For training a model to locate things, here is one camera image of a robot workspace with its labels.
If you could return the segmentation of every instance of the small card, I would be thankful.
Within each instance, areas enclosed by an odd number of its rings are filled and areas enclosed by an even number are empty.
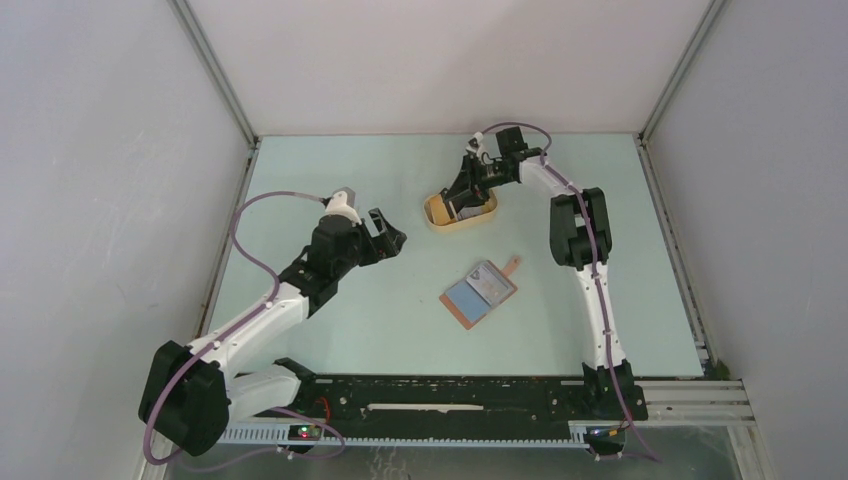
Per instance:
[[[513,257],[500,270],[488,260],[481,262],[465,278],[447,289],[439,300],[468,330],[518,290],[508,276],[520,263],[520,258]]]

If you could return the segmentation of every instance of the white wall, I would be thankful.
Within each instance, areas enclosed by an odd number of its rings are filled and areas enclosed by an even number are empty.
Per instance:
[[[709,0],[191,2],[259,134],[642,128]]]
[[[731,2],[652,142],[781,478],[845,478],[848,3]]]
[[[0,478],[130,478],[247,147],[164,0],[0,15]]]

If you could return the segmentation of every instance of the metal frame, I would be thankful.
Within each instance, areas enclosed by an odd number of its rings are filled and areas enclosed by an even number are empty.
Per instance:
[[[227,79],[227,75],[224,74],[221,62],[218,61],[218,57],[212,50],[212,46],[209,44],[209,39],[206,38],[206,34],[203,33],[200,21],[197,20],[197,15],[191,8],[191,5],[189,5],[188,0],[168,0],[168,3],[170,3],[171,7],[174,9],[174,14],[185,29],[189,40],[191,40],[192,46],[197,52],[197,56],[200,57],[200,61],[203,62],[203,66],[206,67],[207,72],[209,72],[209,75],[212,78],[212,83],[215,85],[218,93],[221,94],[224,103],[233,115],[233,119],[238,124],[242,135],[244,135],[244,139],[247,141],[247,144],[251,148],[256,147],[256,143],[258,141],[256,133],[250,125],[250,121],[247,119],[247,114],[244,113],[244,108],[242,108],[241,103],[236,96],[236,92],[233,90],[233,86]]]
[[[246,198],[248,185],[253,174],[253,168],[256,164],[259,139],[256,137],[252,127],[250,126],[247,116],[238,102],[232,86],[227,80],[217,57],[209,45],[208,39],[201,29],[200,23],[189,5],[189,1],[169,0],[169,2],[174,7],[174,11],[180,19],[180,22],[186,28],[190,41],[197,50],[204,65],[209,70],[213,83],[215,83],[216,87],[221,92],[223,100],[233,113],[233,116],[238,123],[239,128],[242,130],[245,139],[248,144],[254,148],[248,160],[245,175],[242,179],[242,185],[237,198],[237,205],[241,204]],[[641,133],[634,135],[634,141],[645,173],[645,179],[651,193],[654,208],[657,212],[657,218],[659,219],[663,238],[669,252],[669,257],[672,261],[672,266],[681,292],[681,298],[686,308],[689,324],[692,328],[693,340],[699,351],[699,355],[701,356],[702,364],[705,366],[705,371],[707,371],[718,359],[716,342],[713,340],[713,334],[710,332],[708,324],[703,321],[697,294],[695,289],[692,287],[689,273],[685,266],[684,254],[681,251],[680,245],[675,236],[676,230],[674,228],[673,217],[669,214],[664,200],[661,179],[657,175],[651,161],[648,141],[656,131],[657,125],[665,113],[666,108],[679,89],[680,84],[685,79],[686,73],[692,66],[693,60],[700,51],[705,39],[714,28],[717,20],[728,3],[729,0],[712,0],[710,2],[696,31],[687,44],[673,74],[669,78],[668,83],[658,99],[656,106],[648,118],[645,127]],[[207,329],[207,325],[211,319],[213,311],[212,306],[214,305],[220,290],[224,267],[226,266],[230,248],[231,242],[227,239],[227,241],[224,242],[217,268],[213,273],[207,307],[201,320],[201,327],[199,328],[199,332],[201,333]],[[638,381],[637,383],[644,389],[645,400],[647,402],[649,412],[649,418],[647,421],[637,423],[649,427],[727,427],[743,480],[769,480],[774,478],[768,454],[761,441],[759,431],[754,420],[753,411],[751,410],[744,385],[741,381],[669,379]],[[573,432],[573,442],[552,444],[530,443],[523,446],[545,446],[558,448],[585,447],[585,444],[580,443],[582,440],[580,432],[584,431],[583,429],[588,426],[603,425],[604,422],[602,421],[572,421],[569,422],[569,427]],[[267,443],[269,439],[276,438],[273,433],[266,434],[265,436],[254,434],[254,438],[249,440],[245,438],[237,438],[240,435],[237,433],[237,430],[242,429],[245,431],[252,431],[257,428],[260,430],[268,430],[268,420],[258,420],[257,422],[245,423],[244,425],[235,424],[230,428],[231,431],[225,434],[222,443],[253,442],[261,444],[263,442]],[[380,440],[375,439],[351,440],[354,444],[361,442],[362,445],[386,444],[385,442],[381,443]],[[412,443],[415,443],[417,446],[424,446],[424,444],[420,442]],[[440,444],[438,441],[434,440],[427,444],[430,443],[433,443],[434,445],[463,446],[461,442]],[[474,444],[468,446],[480,447],[490,445]],[[504,447],[506,445],[503,443],[494,443],[491,446]],[[173,445],[167,439],[156,435],[153,447],[156,454],[164,455],[166,452],[171,450]],[[163,479],[165,478],[165,475],[166,468],[164,466],[156,467],[149,465],[142,457],[134,478],[137,480],[153,480]]]
[[[677,89],[686,77],[686,73],[689,72],[689,68],[692,66],[695,56],[701,50],[701,46],[703,46],[709,33],[712,32],[719,16],[724,11],[724,8],[728,3],[730,3],[730,0],[710,1],[710,4],[704,11],[704,15],[701,17],[701,21],[698,22],[698,26],[695,28],[695,33],[692,34],[692,38],[690,38],[689,43],[686,44],[686,48],[683,50],[683,55],[681,55],[680,60],[678,60],[677,66],[674,67],[674,72],[671,74],[671,77],[669,77],[665,88],[663,88],[660,98],[654,106],[654,110],[648,116],[648,121],[645,122],[645,126],[642,128],[642,138],[650,140],[653,136],[660,119],[668,107],[668,104],[677,93]]]
[[[672,216],[668,212],[665,202],[665,196],[660,184],[659,177],[654,164],[651,161],[651,155],[647,146],[642,142],[638,135],[633,138],[636,144],[636,150],[639,154],[639,160],[642,163],[642,170],[645,173],[645,181],[648,182],[648,190],[651,193],[651,200],[654,202],[654,210],[657,213],[657,219],[660,223],[663,239],[665,240],[668,256],[671,259],[671,267],[674,271],[674,277],[677,280],[677,286],[680,290],[680,296],[683,300],[683,306],[686,309],[686,316],[689,320],[689,327],[692,329],[692,336],[695,339],[695,348],[698,350],[698,356],[701,358],[701,363],[704,367],[708,365],[714,366],[719,355],[715,350],[717,342],[709,328],[704,324],[699,302],[695,294],[695,289],[692,288],[692,282],[689,273],[686,270],[686,265],[683,260],[683,253],[680,248],[680,243],[675,235],[676,229]]]

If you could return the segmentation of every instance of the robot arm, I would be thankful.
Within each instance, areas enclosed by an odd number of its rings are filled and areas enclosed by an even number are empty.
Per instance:
[[[616,332],[610,302],[607,300],[607,331],[601,301],[609,299],[607,260],[612,249],[612,236],[607,218],[606,200],[599,188],[580,189],[568,183],[556,167],[544,161],[540,148],[529,148],[519,127],[501,130],[496,134],[500,157],[484,159],[482,135],[475,134],[466,148],[462,167],[453,184],[441,192],[442,200],[452,218],[462,219],[463,209],[473,209],[489,199],[489,189],[518,182],[533,187],[550,199],[550,247],[558,265],[572,269],[578,280],[586,305],[586,340],[584,343],[585,399],[601,418],[618,418],[621,408],[615,398],[611,375],[616,375],[621,389],[635,387],[630,364],[627,362]],[[597,247],[597,263],[593,255],[590,232],[582,222],[580,195],[586,205]],[[601,291],[595,287],[593,271],[597,272]],[[612,363],[607,356],[607,336],[611,346]]]
[[[397,256],[406,241],[406,235],[392,227],[379,209],[369,212],[377,228],[372,237],[354,209],[354,200],[355,194],[348,188],[325,200],[325,214],[312,232],[311,243],[280,273],[280,288],[273,298],[269,291],[243,314],[186,346],[168,342],[159,348],[139,406],[142,421],[149,418],[173,374],[210,342],[213,348],[168,395],[154,425],[177,446],[200,455],[215,444],[229,422],[294,400],[300,380],[280,362],[259,372],[239,374],[262,347],[327,303],[353,267]],[[258,307],[264,309],[222,341],[216,340]]]

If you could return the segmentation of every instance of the white sticker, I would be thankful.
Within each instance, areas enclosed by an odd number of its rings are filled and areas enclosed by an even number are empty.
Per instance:
[[[501,303],[513,291],[512,285],[500,272],[492,270],[488,262],[478,265],[465,281],[491,306]]]

